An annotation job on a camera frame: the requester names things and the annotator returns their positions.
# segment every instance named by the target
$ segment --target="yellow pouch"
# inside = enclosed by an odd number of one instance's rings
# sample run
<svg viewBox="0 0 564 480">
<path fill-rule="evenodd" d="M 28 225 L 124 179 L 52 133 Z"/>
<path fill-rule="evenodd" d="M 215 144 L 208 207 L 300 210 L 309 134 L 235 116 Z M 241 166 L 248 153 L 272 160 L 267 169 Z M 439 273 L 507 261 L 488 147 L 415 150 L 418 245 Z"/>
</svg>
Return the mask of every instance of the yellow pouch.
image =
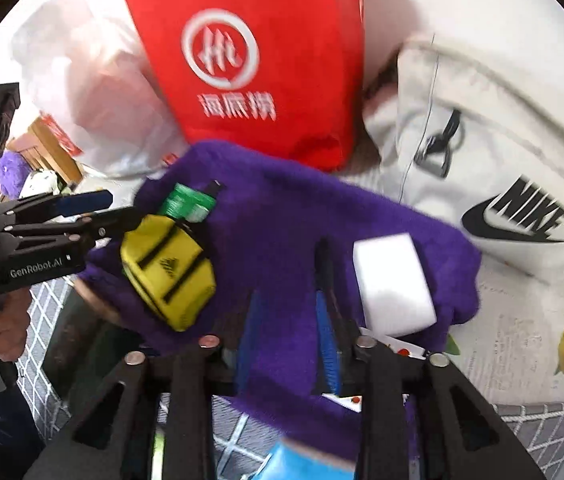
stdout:
<svg viewBox="0 0 564 480">
<path fill-rule="evenodd" d="M 215 293 L 213 266 L 200 245 L 173 219 L 148 215 L 124 235 L 126 276 L 142 300 L 183 332 Z"/>
</svg>

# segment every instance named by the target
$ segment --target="red paper bag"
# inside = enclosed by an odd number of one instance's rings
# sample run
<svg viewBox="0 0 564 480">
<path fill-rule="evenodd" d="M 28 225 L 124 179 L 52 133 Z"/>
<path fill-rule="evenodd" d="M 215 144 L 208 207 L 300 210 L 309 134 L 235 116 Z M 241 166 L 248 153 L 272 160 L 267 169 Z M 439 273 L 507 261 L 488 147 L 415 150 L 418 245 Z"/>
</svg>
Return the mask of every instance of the red paper bag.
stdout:
<svg viewBox="0 0 564 480">
<path fill-rule="evenodd" d="M 126 0 L 190 142 L 225 139 L 321 170 L 350 155 L 361 0 Z"/>
</svg>

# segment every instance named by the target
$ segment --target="black swoosh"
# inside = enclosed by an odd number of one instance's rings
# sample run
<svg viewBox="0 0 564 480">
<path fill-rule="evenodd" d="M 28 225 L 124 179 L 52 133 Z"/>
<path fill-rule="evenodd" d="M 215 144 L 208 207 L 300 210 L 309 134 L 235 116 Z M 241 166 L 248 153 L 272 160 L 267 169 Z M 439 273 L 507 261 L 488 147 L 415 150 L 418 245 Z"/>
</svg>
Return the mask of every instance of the black swoosh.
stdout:
<svg viewBox="0 0 564 480">
<path fill-rule="evenodd" d="M 511 242 L 534 242 L 538 244 L 561 244 L 564 240 L 551 240 L 543 235 L 537 233 L 528 235 L 517 231 L 509 231 L 507 229 L 499 229 L 489 225 L 484 218 L 486 209 L 491 205 L 499 195 L 495 195 L 484 202 L 470 208 L 464 215 L 462 215 L 462 225 L 470 234 L 478 238 L 490 238 L 491 240 L 509 240 Z"/>
</svg>

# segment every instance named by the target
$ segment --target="blue pants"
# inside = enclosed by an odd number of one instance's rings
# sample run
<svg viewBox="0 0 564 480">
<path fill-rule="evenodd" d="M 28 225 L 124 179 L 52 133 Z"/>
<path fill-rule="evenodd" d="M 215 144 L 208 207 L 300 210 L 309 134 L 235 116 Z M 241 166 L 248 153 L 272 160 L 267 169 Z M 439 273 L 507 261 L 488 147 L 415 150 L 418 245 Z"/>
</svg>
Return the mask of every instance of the blue pants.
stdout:
<svg viewBox="0 0 564 480">
<path fill-rule="evenodd" d="M 16 384 L 0 393 L 0 480 L 21 480 L 44 444 Z"/>
</svg>

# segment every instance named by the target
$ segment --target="white circular logo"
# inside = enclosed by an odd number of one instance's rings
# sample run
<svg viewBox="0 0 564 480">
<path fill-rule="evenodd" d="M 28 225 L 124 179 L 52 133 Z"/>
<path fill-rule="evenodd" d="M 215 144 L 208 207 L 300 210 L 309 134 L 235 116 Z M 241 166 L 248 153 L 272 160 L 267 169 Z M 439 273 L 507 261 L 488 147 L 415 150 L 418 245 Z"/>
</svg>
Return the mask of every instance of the white circular logo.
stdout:
<svg viewBox="0 0 564 480">
<path fill-rule="evenodd" d="M 246 59 L 241 59 L 236 52 L 231 33 L 213 27 L 218 24 L 231 27 L 243 38 Z M 200 32 L 202 48 L 200 52 L 193 52 L 193 42 Z M 188 20 L 182 32 L 182 53 L 198 78 L 220 90 L 235 90 L 247 85 L 259 66 L 259 49 L 253 33 L 239 16 L 223 9 L 201 10 Z M 232 79 L 222 76 L 228 66 L 239 70 Z"/>
</svg>

